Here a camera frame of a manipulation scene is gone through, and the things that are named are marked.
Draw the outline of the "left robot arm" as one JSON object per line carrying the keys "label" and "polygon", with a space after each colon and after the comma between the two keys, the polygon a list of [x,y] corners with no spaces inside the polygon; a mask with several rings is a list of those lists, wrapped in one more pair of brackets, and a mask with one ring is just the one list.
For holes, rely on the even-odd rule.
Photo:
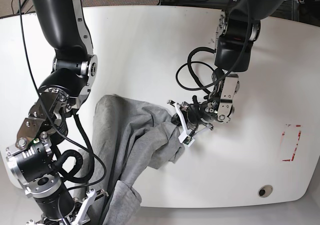
{"label": "left robot arm", "polygon": [[[195,91],[204,91],[206,96],[199,102],[196,95],[192,103],[181,104],[168,101],[175,108],[171,122],[182,127],[178,139],[181,143],[191,145],[199,126],[205,130],[214,128],[213,122],[228,123],[234,112],[234,95],[240,88],[239,73],[248,70],[254,42],[261,32],[261,21],[272,15],[285,0],[229,0],[222,10],[215,35],[215,48],[197,47],[192,50],[186,67],[197,84]],[[212,82],[203,85],[192,65],[196,63],[193,56],[200,52],[215,56],[211,67]]]}

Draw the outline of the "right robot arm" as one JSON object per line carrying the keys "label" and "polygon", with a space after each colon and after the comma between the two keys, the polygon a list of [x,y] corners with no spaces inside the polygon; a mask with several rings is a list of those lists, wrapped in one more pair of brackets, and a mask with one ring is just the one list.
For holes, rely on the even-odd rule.
{"label": "right robot arm", "polygon": [[[98,58],[85,22],[82,0],[32,0],[55,56],[50,75],[35,87],[38,99],[24,119],[6,163],[26,196],[42,211],[41,225],[90,225],[89,208],[108,193],[94,189],[94,153],[78,110],[95,81]],[[66,119],[73,117],[88,153],[88,173],[77,177],[84,160],[76,150],[59,150],[68,138]]]}

